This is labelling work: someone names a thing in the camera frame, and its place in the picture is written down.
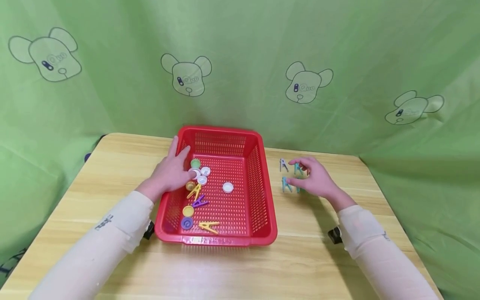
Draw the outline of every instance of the clothespin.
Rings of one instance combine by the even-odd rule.
[[[195,193],[195,201],[197,201],[198,198],[198,193],[200,193],[200,189],[202,189],[202,186],[200,184],[197,184],[193,190],[188,194],[187,199],[190,198],[193,193]]]
[[[285,167],[288,172],[287,164],[285,163],[285,160],[283,160],[283,158],[280,159],[280,172],[282,171],[282,167]]]
[[[199,222],[198,227],[200,227],[201,229],[210,231],[211,233],[218,234],[218,231],[216,231],[215,229],[211,229],[210,226],[219,225],[219,224],[220,222]]]
[[[284,176],[282,177],[282,192],[285,192],[285,187],[288,187],[290,192],[292,191],[292,187],[287,183],[287,178]]]
[[[204,196],[205,196],[205,195],[201,195],[200,198],[198,198],[198,200],[195,200],[195,202],[192,203],[192,207],[193,207],[193,208],[197,208],[197,207],[199,207],[199,206],[208,204],[208,201],[202,202],[202,199],[204,198]]]
[[[300,193],[300,190],[303,191],[304,189],[301,189],[301,188],[297,187],[297,194]]]
[[[300,164],[299,163],[296,163],[295,164],[295,169],[293,170],[293,174],[296,174],[297,173],[297,170],[300,171],[300,174],[303,175],[303,171],[302,169],[300,168]]]

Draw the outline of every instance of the blue clothespin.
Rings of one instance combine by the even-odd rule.
[[[297,194],[300,193],[300,190],[304,191],[304,189],[301,189],[301,188],[297,187]]]
[[[295,169],[293,170],[293,174],[296,174],[297,173],[297,170],[300,171],[300,174],[303,175],[303,171],[302,169],[300,168],[300,164],[299,163],[296,163],[295,164]]]
[[[283,160],[283,158],[280,159],[280,172],[282,171],[282,167],[285,167],[288,172],[287,164],[285,163],[285,160]]]
[[[282,192],[285,192],[285,187],[288,187],[290,192],[292,191],[292,187],[287,183],[287,178],[284,176],[282,177]]]

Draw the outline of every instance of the basket label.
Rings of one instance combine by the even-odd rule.
[[[233,239],[221,237],[190,237],[185,243],[201,245],[233,245]]]

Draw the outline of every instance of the wrist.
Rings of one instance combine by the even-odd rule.
[[[355,200],[339,187],[336,187],[326,199],[337,213],[347,207],[357,205]]]
[[[155,203],[165,192],[165,187],[147,178],[135,190]]]

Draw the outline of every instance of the arm sleeve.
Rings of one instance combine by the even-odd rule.
[[[150,199],[131,192],[50,269],[29,299],[93,299],[118,263],[140,244],[152,208]]]
[[[345,250],[380,299],[437,300],[420,271],[392,242],[371,212],[358,205],[338,212]]]

